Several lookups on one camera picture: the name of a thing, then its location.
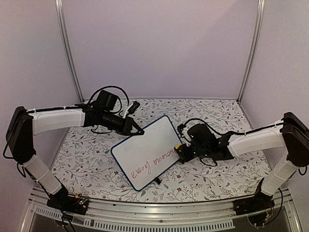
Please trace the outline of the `blue framed whiteboard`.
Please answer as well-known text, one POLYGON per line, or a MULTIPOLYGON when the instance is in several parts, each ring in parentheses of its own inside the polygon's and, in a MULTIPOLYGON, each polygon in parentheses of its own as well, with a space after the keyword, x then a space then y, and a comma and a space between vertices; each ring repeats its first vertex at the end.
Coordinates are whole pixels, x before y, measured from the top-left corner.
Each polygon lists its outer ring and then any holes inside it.
POLYGON ((141 191, 178 160, 174 150, 181 140, 168 116, 144 128, 144 135, 126 138, 111 155, 135 191, 141 191))

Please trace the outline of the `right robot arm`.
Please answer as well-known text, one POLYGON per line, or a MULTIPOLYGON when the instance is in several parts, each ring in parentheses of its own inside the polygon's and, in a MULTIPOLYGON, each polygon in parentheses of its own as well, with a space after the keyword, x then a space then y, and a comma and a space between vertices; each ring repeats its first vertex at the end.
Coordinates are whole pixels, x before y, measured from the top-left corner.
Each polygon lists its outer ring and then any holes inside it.
POLYGON ((301 167, 309 164, 309 130, 292 112, 284 113, 283 118, 273 124, 247 132, 228 131, 219 133, 204 120, 183 132, 186 124, 177 127, 184 144, 176 145, 174 150, 181 163, 194 158, 210 158, 213 162, 232 160, 236 156, 276 147, 286 148, 286 154, 275 168, 264 177, 250 199, 254 211, 261 210, 268 198, 288 181, 301 167))

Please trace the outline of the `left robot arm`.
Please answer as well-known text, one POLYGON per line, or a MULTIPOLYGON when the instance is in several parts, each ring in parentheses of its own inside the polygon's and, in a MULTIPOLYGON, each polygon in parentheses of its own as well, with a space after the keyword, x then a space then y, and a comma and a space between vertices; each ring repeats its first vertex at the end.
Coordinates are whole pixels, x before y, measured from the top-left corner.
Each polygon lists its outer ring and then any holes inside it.
POLYGON ((144 130, 130 117, 139 107, 138 102, 127 103, 125 109, 115 111, 120 97, 107 91, 109 86, 96 90, 87 103, 27 110, 23 106, 15 109, 6 132, 4 150, 10 150, 9 159, 15 160, 17 170, 35 182, 52 196, 53 202, 62 210, 72 205, 68 190, 51 173, 34 149, 35 135, 72 127, 102 126, 125 136, 144 135, 144 130))

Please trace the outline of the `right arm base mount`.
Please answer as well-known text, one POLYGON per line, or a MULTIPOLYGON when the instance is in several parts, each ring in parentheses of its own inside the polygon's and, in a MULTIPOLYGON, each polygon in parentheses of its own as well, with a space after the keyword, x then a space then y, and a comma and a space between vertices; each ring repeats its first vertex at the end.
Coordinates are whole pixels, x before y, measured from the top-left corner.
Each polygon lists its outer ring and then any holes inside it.
POLYGON ((237 216, 270 209, 274 206, 273 197, 260 192, 252 197, 233 201, 233 210, 237 216))

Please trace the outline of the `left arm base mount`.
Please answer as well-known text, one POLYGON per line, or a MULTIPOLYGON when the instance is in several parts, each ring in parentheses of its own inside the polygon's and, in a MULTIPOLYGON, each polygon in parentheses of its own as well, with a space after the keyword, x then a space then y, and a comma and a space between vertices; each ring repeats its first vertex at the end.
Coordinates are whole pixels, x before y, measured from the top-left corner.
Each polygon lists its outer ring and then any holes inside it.
POLYGON ((87 196, 69 195, 66 191, 60 191, 55 195, 50 195, 47 206, 79 215, 85 215, 89 205, 87 196))

